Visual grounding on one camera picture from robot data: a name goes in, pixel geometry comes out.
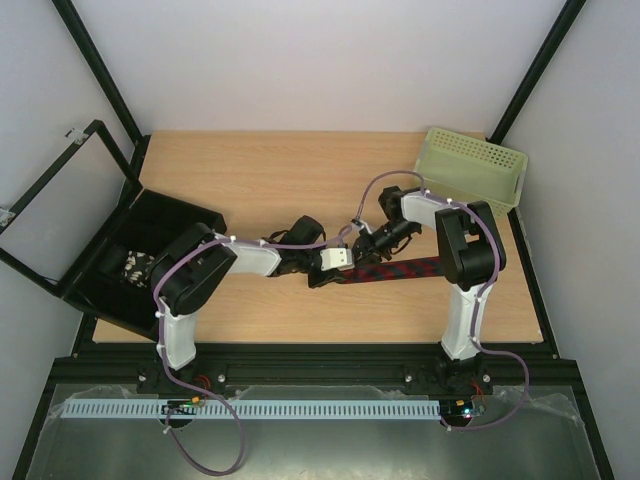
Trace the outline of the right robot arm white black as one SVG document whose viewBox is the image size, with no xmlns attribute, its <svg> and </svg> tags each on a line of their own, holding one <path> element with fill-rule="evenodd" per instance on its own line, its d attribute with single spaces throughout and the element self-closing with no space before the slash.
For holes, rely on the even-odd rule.
<svg viewBox="0 0 640 480">
<path fill-rule="evenodd" d="M 373 231 L 361 219 L 360 206 L 352 224 L 359 237 L 352 251 L 362 264 L 389 260 L 391 249 L 424 227 L 437 237 L 438 258 L 449 282 L 448 323 L 441 348 L 449 358 L 436 367 L 436 379 L 445 390 L 460 390 L 471 379 L 465 362 L 481 352 L 480 330 L 486 303 L 506 253 L 491 207 L 485 201 L 468 204 L 442 198 L 427 189 L 383 190 L 378 199 L 387 223 Z"/>
</svg>

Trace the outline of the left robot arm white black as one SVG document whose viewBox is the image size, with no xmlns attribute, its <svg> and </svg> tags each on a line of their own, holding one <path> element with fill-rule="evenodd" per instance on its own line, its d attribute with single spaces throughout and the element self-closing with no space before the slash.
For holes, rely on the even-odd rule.
<svg viewBox="0 0 640 480">
<path fill-rule="evenodd" d="M 319 270 L 336 247 L 343 266 L 352 266 L 344 243 L 352 226 L 328 239 L 323 227 L 303 216 L 283 234 L 259 240 L 226 236 L 203 223 L 189 227 L 149 267 L 148 279 L 158 318 L 156 350 L 164 365 L 180 370 L 195 359 L 198 312 L 229 275 L 260 277 L 309 274 Z"/>
</svg>

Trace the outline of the red navy striped tie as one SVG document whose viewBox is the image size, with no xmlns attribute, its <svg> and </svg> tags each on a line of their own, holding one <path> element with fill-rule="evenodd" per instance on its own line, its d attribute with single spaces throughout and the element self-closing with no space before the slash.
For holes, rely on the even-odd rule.
<svg viewBox="0 0 640 480">
<path fill-rule="evenodd" d="M 443 276 L 444 271 L 439 258 L 424 257 L 361 265 L 341 273 L 336 282 L 340 284 L 358 284 Z"/>
</svg>

